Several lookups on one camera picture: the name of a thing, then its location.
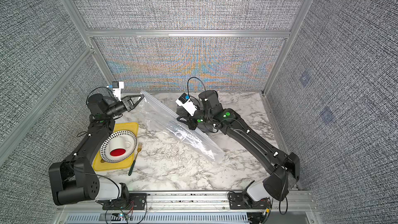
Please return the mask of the clear plastic vacuum bag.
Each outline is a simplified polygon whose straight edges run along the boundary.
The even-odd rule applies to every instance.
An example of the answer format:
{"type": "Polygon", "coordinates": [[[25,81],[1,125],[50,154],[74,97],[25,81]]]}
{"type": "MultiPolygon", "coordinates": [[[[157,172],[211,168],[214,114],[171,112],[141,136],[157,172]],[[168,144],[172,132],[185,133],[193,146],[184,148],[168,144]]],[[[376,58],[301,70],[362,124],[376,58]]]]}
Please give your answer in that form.
{"type": "Polygon", "coordinates": [[[219,163],[224,158],[224,151],[201,130],[190,130],[177,121],[178,115],[146,91],[142,91],[143,100],[137,110],[145,120],[147,127],[161,131],[175,138],[212,163],[219,163]]]}

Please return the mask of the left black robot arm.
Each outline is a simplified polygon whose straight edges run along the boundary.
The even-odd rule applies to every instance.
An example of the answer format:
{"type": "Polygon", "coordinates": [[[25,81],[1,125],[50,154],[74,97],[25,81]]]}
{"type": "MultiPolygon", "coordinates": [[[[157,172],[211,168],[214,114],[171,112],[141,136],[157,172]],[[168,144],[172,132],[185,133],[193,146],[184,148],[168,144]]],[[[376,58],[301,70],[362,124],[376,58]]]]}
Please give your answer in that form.
{"type": "Polygon", "coordinates": [[[98,197],[101,183],[92,162],[113,133],[114,118],[135,109],[143,99],[142,94],[128,95],[120,100],[100,93],[87,97],[86,105],[91,115],[85,137],[66,158],[53,163],[48,170],[56,205],[74,204],[98,197]]]}

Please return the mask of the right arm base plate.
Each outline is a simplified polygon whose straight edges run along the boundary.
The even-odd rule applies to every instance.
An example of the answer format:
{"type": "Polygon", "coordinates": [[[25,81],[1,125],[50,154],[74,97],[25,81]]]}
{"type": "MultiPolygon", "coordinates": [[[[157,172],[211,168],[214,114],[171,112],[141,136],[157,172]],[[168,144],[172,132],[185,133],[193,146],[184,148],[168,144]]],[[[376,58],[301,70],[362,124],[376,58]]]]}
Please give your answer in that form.
{"type": "Polygon", "coordinates": [[[230,209],[266,209],[271,207],[270,198],[264,198],[258,202],[253,201],[242,192],[229,191],[227,194],[230,209]]]}

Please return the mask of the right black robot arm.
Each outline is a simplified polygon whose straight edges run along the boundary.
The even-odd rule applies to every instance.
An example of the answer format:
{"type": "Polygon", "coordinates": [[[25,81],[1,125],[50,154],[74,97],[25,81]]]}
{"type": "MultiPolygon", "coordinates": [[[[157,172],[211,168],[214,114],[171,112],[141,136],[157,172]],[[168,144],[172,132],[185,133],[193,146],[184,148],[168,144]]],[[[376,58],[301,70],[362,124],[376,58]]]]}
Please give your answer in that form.
{"type": "Polygon", "coordinates": [[[211,125],[215,130],[240,143],[265,168],[269,177],[251,183],[243,191],[243,198],[248,205],[264,198],[284,201],[300,178],[300,159],[294,152],[287,154],[271,145],[235,110],[224,108],[214,90],[201,92],[198,104],[194,104],[191,97],[183,93],[176,100],[176,104],[184,109],[177,120],[186,124],[190,130],[195,130],[201,123],[211,125]]]}

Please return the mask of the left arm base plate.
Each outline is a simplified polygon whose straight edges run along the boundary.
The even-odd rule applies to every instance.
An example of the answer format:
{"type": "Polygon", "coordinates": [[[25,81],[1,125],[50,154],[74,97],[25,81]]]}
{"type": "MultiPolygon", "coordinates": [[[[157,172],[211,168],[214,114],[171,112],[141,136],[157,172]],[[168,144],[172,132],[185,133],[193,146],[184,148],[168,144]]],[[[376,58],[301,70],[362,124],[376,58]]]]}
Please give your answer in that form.
{"type": "Polygon", "coordinates": [[[145,210],[147,197],[146,193],[134,193],[129,194],[127,198],[99,201],[99,203],[103,206],[103,210],[145,210]]]}

